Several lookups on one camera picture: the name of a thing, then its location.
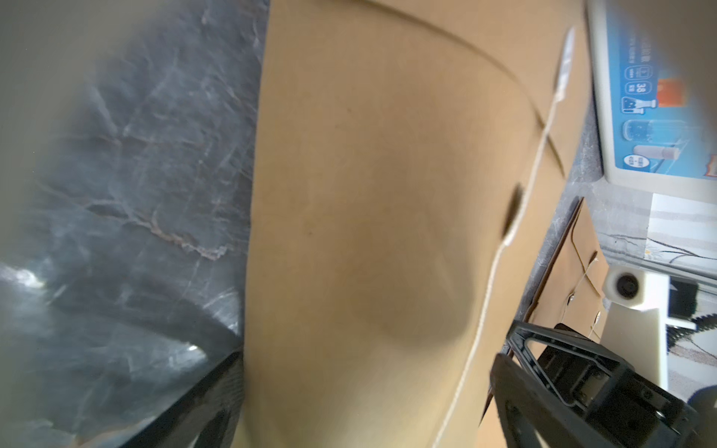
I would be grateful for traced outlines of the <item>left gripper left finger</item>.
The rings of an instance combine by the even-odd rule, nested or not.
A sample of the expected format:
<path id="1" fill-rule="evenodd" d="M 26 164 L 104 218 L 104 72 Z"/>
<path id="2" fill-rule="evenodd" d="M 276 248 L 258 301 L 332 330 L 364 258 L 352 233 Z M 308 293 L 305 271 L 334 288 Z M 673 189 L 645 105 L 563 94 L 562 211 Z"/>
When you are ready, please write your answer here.
<path id="1" fill-rule="evenodd" d="M 229 447 L 244 397 L 244 358 L 235 351 L 121 447 Z"/>

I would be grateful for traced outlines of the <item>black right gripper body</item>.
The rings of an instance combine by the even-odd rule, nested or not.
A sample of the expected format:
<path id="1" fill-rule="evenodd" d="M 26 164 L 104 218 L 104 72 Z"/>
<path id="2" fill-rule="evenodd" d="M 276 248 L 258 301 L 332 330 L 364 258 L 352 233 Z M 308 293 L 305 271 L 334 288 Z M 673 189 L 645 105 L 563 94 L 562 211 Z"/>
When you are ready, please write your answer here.
<path id="1" fill-rule="evenodd" d="M 573 414 L 619 447 L 685 447 L 700 416 L 623 358 L 562 324 L 542 328 L 541 381 Z"/>

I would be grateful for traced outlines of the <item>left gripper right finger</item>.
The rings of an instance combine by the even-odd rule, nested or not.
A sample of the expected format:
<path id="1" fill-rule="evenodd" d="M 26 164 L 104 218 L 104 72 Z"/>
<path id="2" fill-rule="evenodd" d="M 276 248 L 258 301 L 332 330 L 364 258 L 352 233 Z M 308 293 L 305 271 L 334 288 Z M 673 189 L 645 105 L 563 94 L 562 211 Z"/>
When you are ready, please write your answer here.
<path id="1" fill-rule="evenodd" d="M 509 447 L 603 447 L 605 438 L 503 354 L 490 382 Z"/>

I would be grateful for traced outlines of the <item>kraft file bag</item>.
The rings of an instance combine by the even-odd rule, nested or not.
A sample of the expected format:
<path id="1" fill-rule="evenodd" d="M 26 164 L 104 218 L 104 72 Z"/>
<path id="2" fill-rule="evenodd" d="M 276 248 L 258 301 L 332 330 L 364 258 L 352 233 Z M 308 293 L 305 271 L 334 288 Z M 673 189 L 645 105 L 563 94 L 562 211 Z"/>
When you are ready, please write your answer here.
<path id="1" fill-rule="evenodd" d="M 238 447 L 494 447 L 590 101 L 582 1 L 274 1 Z"/>
<path id="2" fill-rule="evenodd" d="M 584 198 L 574 202 L 550 255 L 537 289 L 528 296 L 528 308 L 518 318 L 551 329 L 562 324 L 598 342 L 608 314 L 602 287 L 609 265 Z"/>

